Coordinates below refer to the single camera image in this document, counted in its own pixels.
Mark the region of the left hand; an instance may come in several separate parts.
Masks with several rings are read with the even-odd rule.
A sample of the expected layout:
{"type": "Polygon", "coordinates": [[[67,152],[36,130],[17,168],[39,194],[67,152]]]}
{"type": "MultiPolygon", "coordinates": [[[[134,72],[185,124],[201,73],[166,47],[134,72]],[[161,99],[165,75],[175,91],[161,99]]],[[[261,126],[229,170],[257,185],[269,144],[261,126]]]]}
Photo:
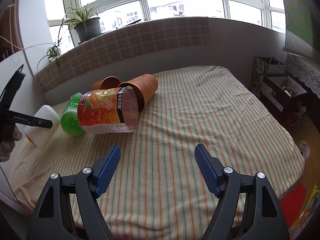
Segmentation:
{"type": "Polygon", "coordinates": [[[22,139],[22,133],[15,126],[13,129],[12,135],[9,139],[5,139],[1,141],[1,149],[0,149],[0,160],[1,162],[6,162],[10,159],[10,155],[15,148],[16,142],[22,139]]]}

